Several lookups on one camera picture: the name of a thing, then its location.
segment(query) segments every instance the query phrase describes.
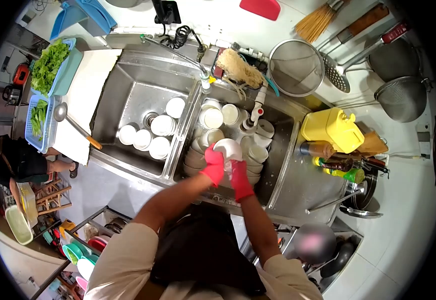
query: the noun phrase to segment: leafy vegetable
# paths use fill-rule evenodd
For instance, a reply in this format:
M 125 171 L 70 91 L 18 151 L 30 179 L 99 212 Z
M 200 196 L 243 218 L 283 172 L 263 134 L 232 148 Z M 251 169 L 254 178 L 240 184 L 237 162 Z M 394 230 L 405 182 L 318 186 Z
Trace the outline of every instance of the leafy vegetable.
M 68 45 L 63 44 L 61 39 L 43 50 L 31 72 L 31 87 L 46 96 L 52 88 L 60 65 L 69 54 Z
M 42 99 L 38 100 L 36 107 L 31 109 L 30 123 L 31 131 L 34 136 L 40 136 L 39 141 L 43 138 L 43 133 L 41 131 L 42 126 L 45 126 L 46 109 L 48 103 Z

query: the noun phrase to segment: bamboo brush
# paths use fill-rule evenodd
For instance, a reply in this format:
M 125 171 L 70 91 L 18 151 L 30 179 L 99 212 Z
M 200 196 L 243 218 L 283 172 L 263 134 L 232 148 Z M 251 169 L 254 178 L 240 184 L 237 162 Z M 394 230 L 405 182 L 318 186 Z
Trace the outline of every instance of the bamboo brush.
M 339 9 L 350 0 L 329 0 L 320 8 L 299 21 L 295 31 L 308 43 L 312 43 L 326 30 L 335 19 Z

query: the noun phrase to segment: slotted spoon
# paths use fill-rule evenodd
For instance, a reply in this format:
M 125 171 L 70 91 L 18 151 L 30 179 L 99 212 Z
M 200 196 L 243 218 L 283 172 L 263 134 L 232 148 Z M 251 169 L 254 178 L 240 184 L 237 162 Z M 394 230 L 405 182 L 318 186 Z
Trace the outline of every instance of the slotted spoon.
M 372 51 L 376 50 L 382 45 L 394 42 L 396 39 L 399 39 L 408 31 L 409 26 L 404 21 L 399 22 L 390 31 L 383 34 L 374 44 L 369 45 L 363 51 L 359 52 L 357 55 L 350 58 L 346 63 L 342 65 L 339 65 L 329 55 L 320 52 L 324 61 L 324 74 L 328 77 L 329 81 L 331 81 L 331 83 L 340 91 L 349 93 L 351 89 L 349 86 L 348 78 L 346 76 L 346 70 L 363 58 L 367 57 Z

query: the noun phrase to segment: sink drain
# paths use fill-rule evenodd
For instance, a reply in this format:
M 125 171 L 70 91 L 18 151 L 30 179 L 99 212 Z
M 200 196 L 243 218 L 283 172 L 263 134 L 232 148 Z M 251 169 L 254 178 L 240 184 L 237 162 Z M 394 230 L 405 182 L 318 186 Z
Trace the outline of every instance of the sink drain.
M 145 115 L 145 117 L 143 118 L 143 125 L 145 126 L 146 129 L 148 130 L 151 129 L 151 123 L 156 117 L 158 117 L 158 114 L 154 111 L 149 112 L 148 114 Z

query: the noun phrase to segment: mesh strainer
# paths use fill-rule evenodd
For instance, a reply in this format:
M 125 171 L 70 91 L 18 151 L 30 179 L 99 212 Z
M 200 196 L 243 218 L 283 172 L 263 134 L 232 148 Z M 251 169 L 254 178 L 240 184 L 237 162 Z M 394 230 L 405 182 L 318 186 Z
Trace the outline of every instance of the mesh strainer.
M 316 90 L 324 77 L 320 53 L 305 41 L 284 40 L 270 54 L 270 75 L 283 93 L 303 97 Z
M 374 98 L 386 114 L 395 121 L 407 123 L 416 120 L 426 108 L 426 86 L 421 78 L 405 76 L 383 84 Z

